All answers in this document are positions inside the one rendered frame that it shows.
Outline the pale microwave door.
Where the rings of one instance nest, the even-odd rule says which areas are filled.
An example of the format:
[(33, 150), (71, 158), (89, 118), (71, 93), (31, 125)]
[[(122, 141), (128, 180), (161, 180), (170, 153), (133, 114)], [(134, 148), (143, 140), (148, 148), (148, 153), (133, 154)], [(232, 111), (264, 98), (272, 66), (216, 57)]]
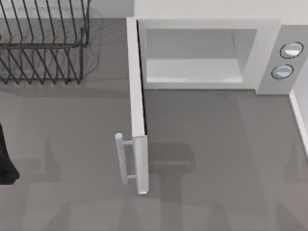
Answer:
[(131, 132), (135, 162), (135, 179), (139, 195), (149, 191), (148, 140), (143, 110), (138, 24), (133, 17), (126, 19)]

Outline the pale microwave oven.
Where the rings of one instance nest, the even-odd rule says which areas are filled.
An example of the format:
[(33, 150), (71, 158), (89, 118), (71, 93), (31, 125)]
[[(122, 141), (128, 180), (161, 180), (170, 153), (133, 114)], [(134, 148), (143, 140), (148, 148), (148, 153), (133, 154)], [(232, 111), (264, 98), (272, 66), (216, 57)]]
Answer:
[[(134, 0), (144, 87), (287, 95), (308, 60), (308, 0)], [(293, 59), (280, 49), (304, 45)], [(271, 76), (289, 64), (291, 76)]]

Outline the round microwave knob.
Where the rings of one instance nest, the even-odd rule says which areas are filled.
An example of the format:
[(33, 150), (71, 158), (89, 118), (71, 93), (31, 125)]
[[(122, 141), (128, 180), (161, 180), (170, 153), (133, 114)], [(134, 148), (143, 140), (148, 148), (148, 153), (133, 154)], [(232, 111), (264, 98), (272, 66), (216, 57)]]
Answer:
[(300, 42), (285, 44), (280, 49), (280, 56), (284, 59), (293, 59), (298, 57), (304, 50), (304, 45)]
[(291, 76), (293, 71), (294, 71), (294, 68), (289, 64), (277, 66), (272, 70), (271, 76), (274, 79), (282, 80), (282, 79), (286, 79), (289, 76)]

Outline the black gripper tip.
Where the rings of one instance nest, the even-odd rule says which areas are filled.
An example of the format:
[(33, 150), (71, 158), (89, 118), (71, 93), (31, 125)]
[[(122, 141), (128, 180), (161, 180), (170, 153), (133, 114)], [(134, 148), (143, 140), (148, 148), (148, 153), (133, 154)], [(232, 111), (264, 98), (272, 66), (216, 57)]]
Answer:
[(0, 123), (0, 185), (13, 185), (19, 178), (20, 173), (9, 157), (3, 127)]

